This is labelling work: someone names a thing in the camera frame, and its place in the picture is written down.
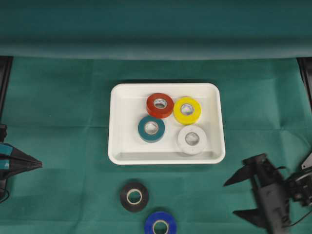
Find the white tape roll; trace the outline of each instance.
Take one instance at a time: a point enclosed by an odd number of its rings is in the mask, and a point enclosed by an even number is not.
[[[179,132],[177,144],[184,153],[197,155],[207,147],[207,136],[200,127],[188,125]]]

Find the black tape roll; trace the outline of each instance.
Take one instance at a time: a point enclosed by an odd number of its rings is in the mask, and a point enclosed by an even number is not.
[[[136,203],[131,203],[128,196],[131,192],[139,192],[141,199]],[[147,188],[140,183],[126,184],[120,191],[120,202],[122,206],[131,212],[138,212],[144,209],[149,199]]]

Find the teal tape roll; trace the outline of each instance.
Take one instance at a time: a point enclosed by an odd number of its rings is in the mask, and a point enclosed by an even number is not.
[[[138,124],[140,137],[149,143],[159,141],[165,133],[165,124],[159,118],[146,116]]]

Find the plastic tray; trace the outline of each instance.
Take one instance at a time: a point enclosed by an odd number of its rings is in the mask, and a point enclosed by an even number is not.
[[[138,134],[139,121],[147,115],[146,99],[165,93],[174,101],[191,96],[201,106],[196,123],[207,135],[206,149],[195,156],[184,154],[176,139],[184,125],[173,113],[163,119],[163,138],[147,143]],[[115,164],[205,164],[219,163],[225,156],[220,94],[209,83],[119,84],[111,91],[108,156]]]

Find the green backdrop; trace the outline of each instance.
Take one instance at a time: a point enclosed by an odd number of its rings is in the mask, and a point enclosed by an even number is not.
[[[221,93],[226,157],[216,165],[118,166],[107,156],[110,91],[122,82],[211,82]],[[254,208],[250,184],[223,188],[241,160],[262,152],[294,170],[312,149],[312,116],[295,59],[114,61],[14,58],[2,122],[6,142],[43,162],[9,179],[1,233],[139,234],[157,210],[179,234],[260,234],[231,214]],[[126,211],[131,179],[150,192]],[[292,204],[292,220],[307,212]],[[312,231],[312,217],[292,233]]]
[[[103,59],[312,55],[311,0],[3,0],[0,54]]]

